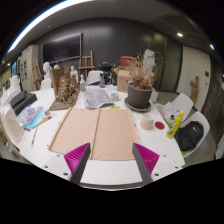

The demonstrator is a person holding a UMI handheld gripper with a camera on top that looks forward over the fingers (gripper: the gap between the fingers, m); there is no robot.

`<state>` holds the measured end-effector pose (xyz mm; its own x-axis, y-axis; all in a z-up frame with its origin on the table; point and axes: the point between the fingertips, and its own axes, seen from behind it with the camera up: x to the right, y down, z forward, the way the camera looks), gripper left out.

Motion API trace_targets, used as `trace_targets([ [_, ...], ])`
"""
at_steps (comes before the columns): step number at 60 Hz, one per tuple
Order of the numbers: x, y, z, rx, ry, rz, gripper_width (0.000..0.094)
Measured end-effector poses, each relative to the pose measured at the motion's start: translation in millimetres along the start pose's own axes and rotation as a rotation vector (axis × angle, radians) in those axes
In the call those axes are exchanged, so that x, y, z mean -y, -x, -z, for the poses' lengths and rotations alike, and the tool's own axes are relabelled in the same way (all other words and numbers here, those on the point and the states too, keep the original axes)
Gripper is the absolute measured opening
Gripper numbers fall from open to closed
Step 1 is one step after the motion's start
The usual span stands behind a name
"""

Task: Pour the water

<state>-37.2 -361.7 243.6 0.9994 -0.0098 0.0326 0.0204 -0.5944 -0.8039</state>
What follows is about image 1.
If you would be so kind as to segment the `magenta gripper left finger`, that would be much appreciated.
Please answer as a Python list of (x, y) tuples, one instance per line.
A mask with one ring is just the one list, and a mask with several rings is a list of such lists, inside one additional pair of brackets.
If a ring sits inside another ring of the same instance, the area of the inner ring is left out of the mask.
[(90, 152), (90, 144), (86, 143), (64, 155), (65, 161), (72, 173), (70, 179), (72, 183), (80, 183)]

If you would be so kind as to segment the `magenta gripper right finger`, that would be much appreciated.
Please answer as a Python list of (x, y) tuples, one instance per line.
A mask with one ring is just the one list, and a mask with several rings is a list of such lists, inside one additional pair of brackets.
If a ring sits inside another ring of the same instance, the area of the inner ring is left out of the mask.
[(159, 160), (159, 155), (137, 143), (133, 144), (132, 153), (135, 157), (143, 183), (151, 183), (152, 171)]

